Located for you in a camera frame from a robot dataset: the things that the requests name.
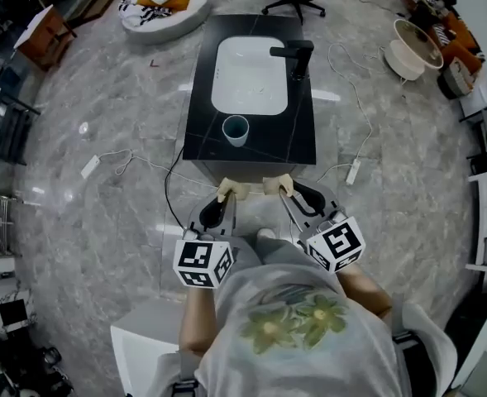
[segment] power adapter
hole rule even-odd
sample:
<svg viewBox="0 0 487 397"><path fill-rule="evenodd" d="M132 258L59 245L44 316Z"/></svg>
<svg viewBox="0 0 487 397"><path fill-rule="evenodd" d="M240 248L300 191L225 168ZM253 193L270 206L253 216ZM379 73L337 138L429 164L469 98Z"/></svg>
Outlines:
<svg viewBox="0 0 487 397"><path fill-rule="evenodd" d="M352 185L357 176L357 172L359 172L359 167L360 167L360 160L355 159L353 160L353 163L351 164L350 171L348 172L348 176L346 177L346 183L348 185Z"/></svg>
<svg viewBox="0 0 487 397"><path fill-rule="evenodd" d="M91 160L89 160L88 163L85 165L85 167L81 169L81 176L83 176L84 179L87 179L88 176L93 173L93 170L95 170L99 164L100 158L94 155Z"/></svg>

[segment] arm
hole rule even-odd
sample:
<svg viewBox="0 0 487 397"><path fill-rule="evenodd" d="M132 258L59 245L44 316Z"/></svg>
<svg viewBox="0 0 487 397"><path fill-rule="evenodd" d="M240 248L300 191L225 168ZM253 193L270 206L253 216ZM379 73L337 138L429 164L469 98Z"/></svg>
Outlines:
<svg viewBox="0 0 487 397"><path fill-rule="evenodd" d="M203 356L217 335L213 291L189 288L179 335L179 348Z"/></svg>
<svg viewBox="0 0 487 397"><path fill-rule="evenodd" d="M349 299L356 301L379 318L384 318L392 309L392 299L356 264L337 272L337 278Z"/></svg>

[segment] white marker cube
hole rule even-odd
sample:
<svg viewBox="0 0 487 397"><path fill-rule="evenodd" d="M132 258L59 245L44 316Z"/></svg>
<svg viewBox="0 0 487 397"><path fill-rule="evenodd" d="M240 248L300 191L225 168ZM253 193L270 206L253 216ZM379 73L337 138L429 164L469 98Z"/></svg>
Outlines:
<svg viewBox="0 0 487 397"><path fill-rule="evenodd" d="M308 254L330 272L337 272L359 259L366 248L354 217L309 238L306 246Z"/></svg>
<svg viewBox="0 0 487 397"><path fill-rule="evenodd" d="M234 265L228 242L178 240L174 271L187 287L217 288Z"/></svg>

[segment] white cable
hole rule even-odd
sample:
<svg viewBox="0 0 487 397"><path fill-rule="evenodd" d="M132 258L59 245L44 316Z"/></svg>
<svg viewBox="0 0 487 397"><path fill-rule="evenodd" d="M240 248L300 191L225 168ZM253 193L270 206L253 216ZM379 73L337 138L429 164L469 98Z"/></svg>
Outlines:
<svg viewBox="0 0 487 397"><path fill-rule="evenodd" d="M383 10L392 12L394 15L396 14L392 9L389 9L388 7L385 7L385 6L381 6L380 4L378 4L376 2L371 2L370 0L358 0L358 1L361 2L361 3L371 3L371 4L374 4L374 5L376 5L377 7L381 8Z"/></svg>
<svg viewBox="0 0 487 397"><path fill-rule="evenodd" d="M332 170L333 168L340 168L341 166L351 166L351 163L341 163L340 165L335 165L330 168L327 168L326 172L324 172L324 174L319 179L317 179L317 182L320 182L330 170Z"/></svg>
<svg viewBox="0 0 487 397"><path fill-rule="evenodd" d="M165 166L156 165L155 163L151 162L150 160L145 159L144 157L140 157L138 155L134 155L133 154L133 150L131 150L131 149L123 149L123 150L119 150L119 151L109 151L108 153L103 153L102 155L99 155L98 158L101 160L102 157L105 156L105 155L119 155L120 153L123 153L124 151L129 151L129 157L127 158L127 160L124 163L122 163L121 165L119 165L115 169L114 173L116 175L118 175L118 176L121 176L126 171L127 166L134 159L143 160L144 162L147 162L153 168L159 168L159 169L165 170L166 172L169 172L169 169L166 168ZM204 185L205 187L210 187L212 189L216 189L217 188L214 185L205 184L204 182L196 181L195 179L186 178L185 176L182 176L181 174L177 174L173 170L171 171L171 174L172 175L179 176L180 178L186 179L187 181L193 182L195 184Z"/></svg>
<svg viewBox="0 0 487 397"><path fill-rule="evenodd" d="M368 135L367 135L367 136L366 136L366 138L363 140L362 144L361 144L361 145L360 145L360 147L359 147L359 150L357 151L356 159L358 159L358 158L359 158L359 154L360 154L360 152L362 151L363 146L365 145L366 141L367 141L367 140L368 140L368 139L371 137L372 132L374 131L374 128L372 127L372 124L370 123L370 119L368 119L368 116L366 115L365 109L363 109L362 104L360 103L359 93L357 92L357 87L356 87L356 85L355 85L355 84L354 84L354 83L353 83L351 80L349 80L349 79L348 79L346 76L344 76L344 75L343 75L343 74L341 74L341 73L340 73L338 70L336 70L336 69L335 69L335 67L333 66L332 60L330 59L330 56L329 56L329 53L330 53L330 51L331 51L331 49L332 49L332 47L333 47L334 45L338 45L338 46L340 46L342 49L344 49L344 51L346 52L346 54L348 55L348 57L350 58L350 60L351 60L351 61L352 61L352 62L353 62L355 65L360 66L361 68L363 68L363 69L367 69L367 70L369 70L369 71L370 71L370 68L367 68L367 67L365 67L365 66L363 66L363 65L359 65L357 62L355 62L355 61L354 61L354 60L351 58L350 53L348 53L348 50L346 49L346 47L345 47L343 44L341 44L341 43L332 43L332 44L330 44L330 46L327 48L327 62L329 63L330 68L332 68L333 72L335 72L336 74L338 74L339 76L341 76L343 79L345 79L346 81L348 81L348 82L351 84L351 86L353 87L353 89L354 89L354 90L355 90L355 92L356 92L357 104L359 105L359 109L360 109L360 111L362 112L362 114L365 116L366 123L368 123L368 127L370 127L370 132L368 132Z"/></svg>
<svg viewBox="0 0 487 397"><path fill-rule="evenodd" d="M374 72L376 72L377 74L386 74L386 69L384 68L384 65L383 65L383 70L382 70L382 71L380 71L380 70L376 70L376 69L373 69L373 68L370 68L370 67L368 67L368 66L361 65L361 64L359 64L359 63L357 63L357 62L355 62L355 61L353 60L353 58L352 58L352 57L351 57L351 55L350 55L350 52L348 51L348 49L347 49L347 48L346 48L346 47L345 47L345 46L344 46L342 43L332 43L332 44L330 45L330 47L333 47L334 45L338 45L338 46L340 46L340 47L341 47L341 48L342 48L342 49L343 49L343 50L346 52L346 54L348 55L348 57L350 58L351 62L352 62L354 65L357 65L357 66L359 66L360 68L362 68L362 69L366 69L366 70L368 70L368 71L372 71L372 70L373 70L373 71L374 71ZM373 56L373 55L366 55L366 54L363 54L363 55L362 55L362 57L363 57L364 59L367 59L367 60L368 60L368 59L377 59L378 61L381 61L381 60L380 60L380 58L379 58L379 52L380 52L380 50L384 50L384 47L382 47L381 45L380 45L380 46L377 48L377 55Z"/></svg>

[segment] wooden cabinet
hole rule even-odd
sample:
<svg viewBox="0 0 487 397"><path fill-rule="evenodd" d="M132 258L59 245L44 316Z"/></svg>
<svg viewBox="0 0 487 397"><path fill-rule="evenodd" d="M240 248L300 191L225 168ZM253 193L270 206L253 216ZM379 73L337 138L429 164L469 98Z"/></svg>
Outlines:
<svg viewBox="0 0 487 397"><path fill-rule="evenodd" d="M67 45L76 37L54 6L37 13L14 48L47 71L57 64Z"/></svg>

